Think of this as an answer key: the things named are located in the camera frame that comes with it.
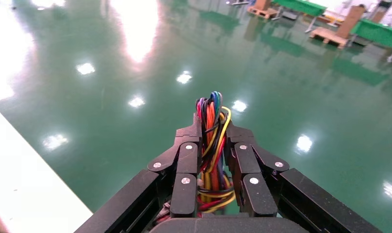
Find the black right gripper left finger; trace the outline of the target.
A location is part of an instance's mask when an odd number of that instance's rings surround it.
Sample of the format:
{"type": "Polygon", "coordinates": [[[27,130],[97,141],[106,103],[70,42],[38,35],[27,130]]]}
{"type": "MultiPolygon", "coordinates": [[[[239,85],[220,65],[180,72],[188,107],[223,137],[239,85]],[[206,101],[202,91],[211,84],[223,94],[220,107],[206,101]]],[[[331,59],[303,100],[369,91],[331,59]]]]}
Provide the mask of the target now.
{"type": "Polygon", "coordinates": [[[148,170],[162,176],[161,189],[170,197],[170,217],[189,218],[197,214],[197,174],[201,160],[200,118],[176,130],[173,145],[148,163],[148,170]]]}

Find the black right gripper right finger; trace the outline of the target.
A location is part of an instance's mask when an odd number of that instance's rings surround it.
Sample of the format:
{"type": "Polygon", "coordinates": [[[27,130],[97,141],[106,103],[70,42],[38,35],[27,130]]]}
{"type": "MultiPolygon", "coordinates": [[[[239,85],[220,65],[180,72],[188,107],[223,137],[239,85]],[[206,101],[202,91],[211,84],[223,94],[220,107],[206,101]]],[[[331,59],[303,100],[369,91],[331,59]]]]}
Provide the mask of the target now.
{"type": "Polygon", "coordinates": [[[240,212],[250,217],[276,217],[278,175],[289,164],[262,148],[251,130],[230,123],[226,135],[225,161],[240,212]]]}

